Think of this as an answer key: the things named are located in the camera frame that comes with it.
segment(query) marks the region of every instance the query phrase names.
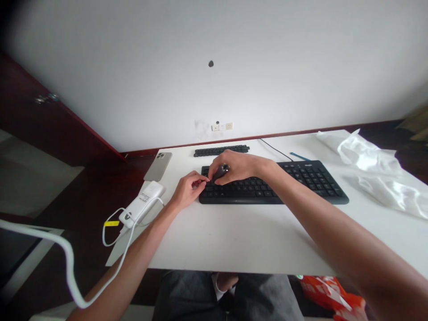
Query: door handle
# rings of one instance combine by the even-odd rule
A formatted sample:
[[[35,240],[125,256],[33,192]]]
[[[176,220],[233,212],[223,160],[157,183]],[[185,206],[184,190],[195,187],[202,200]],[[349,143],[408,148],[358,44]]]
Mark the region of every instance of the door handle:
[[[53,94],[53,93],[50,93],[47,96],[39,95],[38,97],[36,97],[34,99],[34,102],[38,103],[38,104],[42,104],[42,103],[56,103],[58,101],[59,101],[59,96],[57,94]]]

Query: white wall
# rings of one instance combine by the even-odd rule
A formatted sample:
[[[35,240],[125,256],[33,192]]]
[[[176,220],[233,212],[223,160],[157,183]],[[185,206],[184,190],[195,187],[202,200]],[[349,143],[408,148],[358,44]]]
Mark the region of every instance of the white wall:
[[[428,98],[427,13],[427,0],[32,0],[9,52],[123,152],[401,118]],[[217,120],[234,130],[211,132]]]

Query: black keyboard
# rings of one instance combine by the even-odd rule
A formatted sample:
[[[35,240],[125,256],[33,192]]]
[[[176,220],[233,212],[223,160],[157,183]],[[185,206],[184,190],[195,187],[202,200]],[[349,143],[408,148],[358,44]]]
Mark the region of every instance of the black keyboard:
[[[325,198],[331,204],[347,204],[349,198],[319,160],[281,162],[278,165],[291,177]],[[209,166],[202,167],[208,176]],[[208,182],[199,195],[201,204],[283,204],[265,181],[250,177],[226,185]]]
[[[226,149],[233,150],[234,152],[248,152],[250,148],[247,145],[236,145],[236,146],[197,149],[195,150],[195,154],[193,155],[193,157],[220,155]]]

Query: forearm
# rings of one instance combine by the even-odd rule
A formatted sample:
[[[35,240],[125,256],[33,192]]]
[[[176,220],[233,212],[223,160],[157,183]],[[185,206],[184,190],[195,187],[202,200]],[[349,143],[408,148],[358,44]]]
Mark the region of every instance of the forearm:
[[[348,276],[367,300],[377,297],[375,291],[396,300],[397,292],[403,293],[403,289],[426,298],[427,280],[337,207],[273,162],[260,176],[293,212],[328,261]]]
[[[68,320],[118,320],[129,306],[153,255],[172,221],[178,214],[173,204],[167,204],[157,218],[129,247],[118,275],[86,309],[76,309]],[[86,296],[90,300],[113,276],[120,259],[107,271]]]

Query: charging cable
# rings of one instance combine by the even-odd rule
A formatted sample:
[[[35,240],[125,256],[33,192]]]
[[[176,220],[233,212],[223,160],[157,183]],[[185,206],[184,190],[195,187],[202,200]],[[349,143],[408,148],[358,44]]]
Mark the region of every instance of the charging cable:
[[[159,200],[162,205],[164,206],[164,203],[162,202],[162,200],[160,198],[153,198],[152,200],[150,200],[147,205],[142,209],[141,213],[144,212],[144,210],[147,208],[147,206],[155,201],[155,200]],[[124,208],[120,208],[118,209],[116,212],[114,212],[112,215],[110,215],[110,217],[108,218],[108,220],[113,217],[114,214],[116,214],[119,210],[124,210],[126,211]],[[141,220],[144,219],[144,217],[147,215],[147,213],[145,213],[143,215],[143,217],[141,218]],[[141,225],[141,226],[146,226],[148,224],[150,224],[152,221],[150,221],[147,224]],[[37,238],[42,238],[42,239],[47,239],[49,241],[53,241],[55,243],[57,243],[59,246],[62,247],[62,249],[64,250],[64,253],[66,255],[66,278],[67,278],[67,285],[68,288],[70,290],[71,296],[73,297],[73,300],[76,302],[77,306],[81,309],[85,309],[88,306],[90,306],[92,303],[95,302],[96,299],[98,299],[98,297],[101,295],[101,293],[106,289],[106,287],[115,279],[115,277],[118,275],[120,268],[122,267],[123,261],[125,260],[125,256],[126,253],[128,251],[128,248],[131,244],[131,240],[132,240],[132,236],[134,234],[134,229],[135,227],[138,225],[137,221],[134,221],[134,224],[132,225],[131,228],[131,233],[129,235],[129,240],[128,243],[125,247],[125,251],[123,252],[122,258],[119,262],[119,265],[116,269],[116,272],[114,273],[114,275],[103,285],[103,287],[98,291],[97,294],[95,294],[95,296],[90,300],[90,301],[85,301],[85,299],[82,297],[82,294],[79,291],[79,288],[77,287],[77,283],[76,283],[76,279],[74,277],[74,253],[73,253],[73,248],[70,244],[69,241],[67,241],[65,238],[59,236],[59,235],[54,235],[45,231],[41,231],[41,230],[37,230],[35,228],[29,228],[26,226],[23,226],[21,224],[16,224],[16,223],[11,223],[11,222],[7,222],[4,220],[0,220],[0,228],[3,228],[5,230],[10,230],[12,232],[17,232],[17,233],[21,233],[21,234],[25,234],[25,235],[30,235],[30,236],[34,236]],[[120,235],[118,236],[118,238],[112,243],[112,244],[106,244],[105,240],[104,240],[104,235],[105,235],[105,226],[103,227],[103,244],[105,246],[111,246],[114,243],[116,243],[118,241],[118,239],[120,237],[122,237],[123,234],[125,234],[125,232],[128,231],[128,229],[126,227],[122,228],[122,230],[120,231]]]

